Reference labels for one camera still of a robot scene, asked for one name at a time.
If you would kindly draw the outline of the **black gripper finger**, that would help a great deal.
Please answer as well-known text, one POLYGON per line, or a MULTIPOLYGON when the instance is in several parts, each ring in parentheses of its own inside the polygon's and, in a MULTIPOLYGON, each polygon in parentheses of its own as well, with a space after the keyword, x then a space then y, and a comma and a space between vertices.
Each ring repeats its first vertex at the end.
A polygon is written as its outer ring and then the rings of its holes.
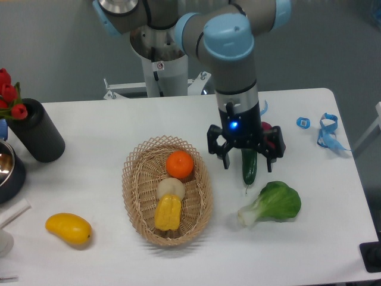
POLYGON ((207 131, 208 152, 215 154, 223 162, 225 169, 230 166, 229 152, 237 147, 237 140, 231 128, 221 128, 216 125, 211 125, 207 131), (225 142, 220 145, 218 138, 223 137, 225 142))
POLYGON ((266 157, 268 172, 272 172, 272 164, 283 157, 283 135, 280 126, 262 130, 260 153, 266 157))

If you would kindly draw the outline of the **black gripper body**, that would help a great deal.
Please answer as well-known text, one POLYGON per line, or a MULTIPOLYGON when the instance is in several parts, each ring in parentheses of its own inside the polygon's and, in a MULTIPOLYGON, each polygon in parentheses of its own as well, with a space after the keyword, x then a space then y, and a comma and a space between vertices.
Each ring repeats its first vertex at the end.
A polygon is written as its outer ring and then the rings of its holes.
POLYGON ((222 145, 224 149, 264 148, 259 102, 243 112, 235 112, 231 102, 219 106, 218 110, 222 125, 221 135, 226 140, 222 145))

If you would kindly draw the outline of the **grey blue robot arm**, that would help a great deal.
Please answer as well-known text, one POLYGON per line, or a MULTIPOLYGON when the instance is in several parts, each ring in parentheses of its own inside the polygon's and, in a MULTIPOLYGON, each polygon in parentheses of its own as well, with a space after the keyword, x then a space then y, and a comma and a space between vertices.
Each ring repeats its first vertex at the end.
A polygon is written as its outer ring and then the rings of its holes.
POLYGON ((283 157, 278 126, 261 124, 255 38, 288 22, 290 1, 229 1, 207 14, 180 14, 178 1, 93 1, 112 35, 130 35, 149 97, 186 95, 188 58, 211 73, 221 126, 210 126, 208 150, 229 167, 232 148, 255 150, 271 165, 283 157))

